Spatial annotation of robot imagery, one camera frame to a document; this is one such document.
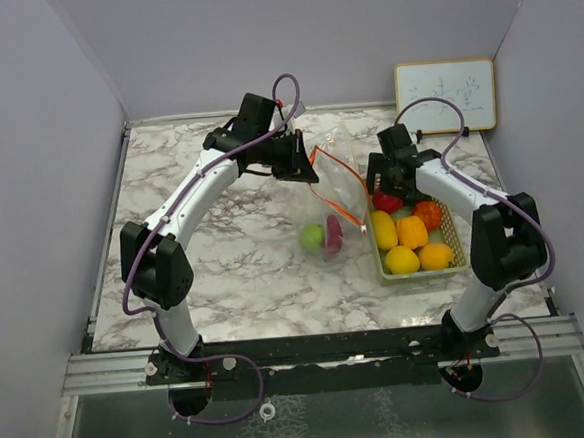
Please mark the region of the orange tangerine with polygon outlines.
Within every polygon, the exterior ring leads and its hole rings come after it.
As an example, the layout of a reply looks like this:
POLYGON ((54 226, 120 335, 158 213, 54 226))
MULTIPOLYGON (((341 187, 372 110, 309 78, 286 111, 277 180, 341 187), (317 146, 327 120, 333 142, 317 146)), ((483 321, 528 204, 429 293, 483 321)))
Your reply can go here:
POLYGON ((412 215, 417 216, 425 225, 426 230, 431 231, 441 226, 443 211, 434 201, 423 201, 413 207, 412 215))

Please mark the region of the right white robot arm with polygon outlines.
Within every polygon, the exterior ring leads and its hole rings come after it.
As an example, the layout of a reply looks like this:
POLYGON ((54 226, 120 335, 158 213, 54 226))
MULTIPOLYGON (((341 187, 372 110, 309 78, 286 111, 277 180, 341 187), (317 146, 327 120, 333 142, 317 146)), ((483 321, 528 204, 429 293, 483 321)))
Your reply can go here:
POLYGON ((508 294, 537 270, 554 266, 554 251, 530 194, 507 194, 461 173, 432 149, 420 151, 403 124, 377 134, 380 151, 368 157, 367 189, 401 198, 408 206, 442 203, 471 227, 475 279, 442 318, 440 347, 462 359, 508 294))

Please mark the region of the red apple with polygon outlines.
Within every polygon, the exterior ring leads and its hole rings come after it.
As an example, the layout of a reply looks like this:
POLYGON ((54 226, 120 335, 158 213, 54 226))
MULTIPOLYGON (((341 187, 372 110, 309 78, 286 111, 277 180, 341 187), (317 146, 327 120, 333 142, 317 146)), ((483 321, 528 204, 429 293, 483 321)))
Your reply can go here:
POLYGON ((380 190, 375 190, 372 195, 372 204, 375 210, 394 214, 403 207, 403 200, 380 190))

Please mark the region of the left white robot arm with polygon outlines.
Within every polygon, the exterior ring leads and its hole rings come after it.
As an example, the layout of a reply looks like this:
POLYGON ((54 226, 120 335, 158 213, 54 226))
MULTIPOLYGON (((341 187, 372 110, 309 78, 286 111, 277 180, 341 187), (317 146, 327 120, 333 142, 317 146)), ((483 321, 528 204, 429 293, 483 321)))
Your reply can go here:
POLYGON ((251 165, 268 167, 280 181, 317 182, 302 132, 293 124, 301 109, 299 99, 281 112, 275 99, 245 94, 237 115, 205 137, 198 160, 165 204, 141 224, 128 221, 120 231, 123 311, 150 314, 160 345, 170 353, 168 370, 182 381, 197 378, 203 366, 195 350, 201 336, 186 301, 194 280, 186 255, 191 237, 251 165))

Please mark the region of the green apple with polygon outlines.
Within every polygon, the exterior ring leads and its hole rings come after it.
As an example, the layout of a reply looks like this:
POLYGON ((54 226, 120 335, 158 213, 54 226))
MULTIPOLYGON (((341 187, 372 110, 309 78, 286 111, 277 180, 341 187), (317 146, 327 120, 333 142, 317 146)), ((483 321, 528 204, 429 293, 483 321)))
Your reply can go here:
POLYGON ((325 244, 324 227, 317 223, 305 225, 299 234, 301 247, 308 252, 315 253, 325 244))

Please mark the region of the clear zip bag orange zipper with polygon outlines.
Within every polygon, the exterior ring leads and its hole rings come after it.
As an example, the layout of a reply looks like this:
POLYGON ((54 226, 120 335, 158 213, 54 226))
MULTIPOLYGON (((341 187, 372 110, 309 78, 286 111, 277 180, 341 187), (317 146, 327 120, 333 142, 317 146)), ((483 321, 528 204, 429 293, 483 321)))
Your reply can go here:
POLYGON ((312 260, 328 265, 344 262, 358 251, 367 240, 368 195, 366 182, 358 170, 352 169, 342 160, 313 145, 313 138, 306 140, 306 153, 319 177, 319 183, 308 185, 299 191, 296 205, 298 240, 301 229, 307 224, 317 223, 326 232, 326 218, 334 214, 342 227, 343 246, 338 252, 325 248, 318 251, 305 251, 312 260))

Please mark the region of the purple sweet potato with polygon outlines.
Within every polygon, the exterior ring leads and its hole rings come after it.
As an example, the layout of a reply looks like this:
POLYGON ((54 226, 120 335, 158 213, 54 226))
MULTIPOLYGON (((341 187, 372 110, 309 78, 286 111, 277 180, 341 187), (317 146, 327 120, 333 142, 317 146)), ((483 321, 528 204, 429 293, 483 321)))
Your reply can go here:
POLYGON ((343 246, 343 233, 338 218, 334 214, 328 215, 325 225, 325 248, 330 251, 340 251, 343 246))

